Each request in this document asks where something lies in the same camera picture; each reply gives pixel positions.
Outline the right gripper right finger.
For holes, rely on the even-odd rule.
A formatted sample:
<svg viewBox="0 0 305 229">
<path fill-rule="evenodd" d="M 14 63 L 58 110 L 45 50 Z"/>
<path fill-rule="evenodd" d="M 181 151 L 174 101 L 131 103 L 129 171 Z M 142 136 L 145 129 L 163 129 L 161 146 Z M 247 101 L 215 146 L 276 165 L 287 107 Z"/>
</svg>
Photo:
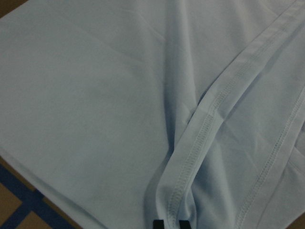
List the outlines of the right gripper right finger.
<svg viewBox="0 0 305 229">
<path fill-rule="evenodd" d="M 179 226 L 180 229 L 191 229 L 191 224 L 188 220 L 180 220 Z"/>
</svg>

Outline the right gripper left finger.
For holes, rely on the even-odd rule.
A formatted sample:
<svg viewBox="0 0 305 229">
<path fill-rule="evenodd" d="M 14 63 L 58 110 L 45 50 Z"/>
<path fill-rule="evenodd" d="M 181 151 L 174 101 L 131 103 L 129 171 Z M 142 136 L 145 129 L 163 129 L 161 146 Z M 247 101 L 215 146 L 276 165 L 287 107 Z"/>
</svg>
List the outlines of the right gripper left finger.
<svg viewBox="0 0 305 229">
<path fill-rule="evenodd" d="M 165 229 L 164 220 L 163 219 L 155 219 L 152 223 L 153 229 Z"/>
</svg>

